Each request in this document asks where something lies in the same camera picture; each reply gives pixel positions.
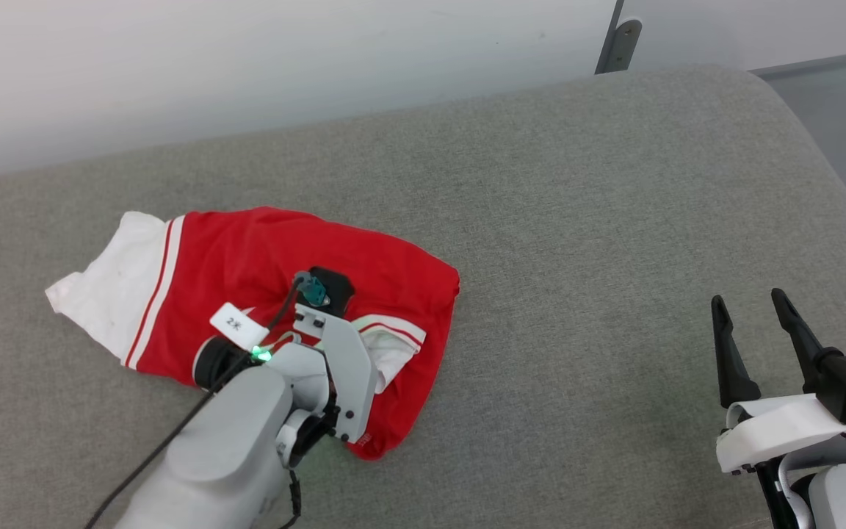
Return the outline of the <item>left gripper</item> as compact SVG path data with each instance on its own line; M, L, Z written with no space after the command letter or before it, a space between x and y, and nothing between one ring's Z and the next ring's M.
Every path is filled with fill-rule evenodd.
M293 328L318 339L319 351L339 407L336 436L356 443L365 434L375 395L378 370L352 323L313 307L296 304Z

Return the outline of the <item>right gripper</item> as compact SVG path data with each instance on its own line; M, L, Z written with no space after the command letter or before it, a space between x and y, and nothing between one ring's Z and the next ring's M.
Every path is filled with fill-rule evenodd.
M803 392L816 392L823 346L785 291L773 288L771 298L780 325L792 340ZM733 322L722 295L712 298L711 314L720 406L726 409L726 429L715 448L721 472L739 471L846 434L846 424L815 395L761 399L761 389L746 371L733 339Z

